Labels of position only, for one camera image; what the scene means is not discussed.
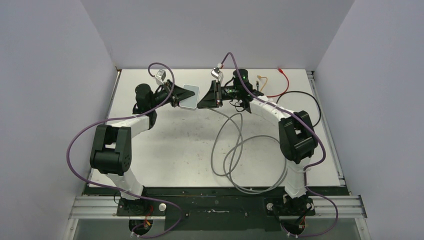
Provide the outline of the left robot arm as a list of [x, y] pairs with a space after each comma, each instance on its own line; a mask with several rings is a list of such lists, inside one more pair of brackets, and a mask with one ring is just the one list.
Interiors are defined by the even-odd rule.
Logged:
[[141, 196], [144, 186], [130, 169], [132, 138], [153, 128], [157, 119], [154, 108], [161, 102], [177, 107], [180, 102], [186, 101], [193, 107], [197, 104], [199, 92], [198, 86], [185, 84], [180, 87], [171, 80], [161, 84], [157, 92], [153, 92], [148, 84], [141, 83], [135, 88], [134, 117], [96, 127], [90, 166], [112, 180], [121, 197], [130, 201], [129, 208], [136, 215], [144, 215], [149, 210], [149, 201]]

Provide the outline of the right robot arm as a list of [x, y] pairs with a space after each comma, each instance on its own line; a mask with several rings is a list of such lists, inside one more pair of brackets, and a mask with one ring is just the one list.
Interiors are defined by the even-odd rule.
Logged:
[[306, 111], [288, 110], [254, 88], [246, 69], [236, 69], [229, 84], [222, 84], [223, 72], [219, 67], [211, 71], [214, 80], [205, 96], [197, 104], [198, 109], [216, 110], [225, 101], [237, 101], [248, 113], [262, 117], [277, 126], [279, 148], [286, 161], [283, 177], [286, 179], [283, 209], [296, 214], [303, 207], [300, 197], [307, 194], [307, 170], [315, 149], [322, 141], [315, 133]]

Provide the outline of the white network switch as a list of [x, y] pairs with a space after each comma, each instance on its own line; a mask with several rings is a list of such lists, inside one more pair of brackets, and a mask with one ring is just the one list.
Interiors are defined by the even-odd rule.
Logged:
[[184, 84], [183, 89], [189, 91], [190, 96], [179, 102], [181, 109], [195, 111], [199, 101], [200, 87], [197, 85]]

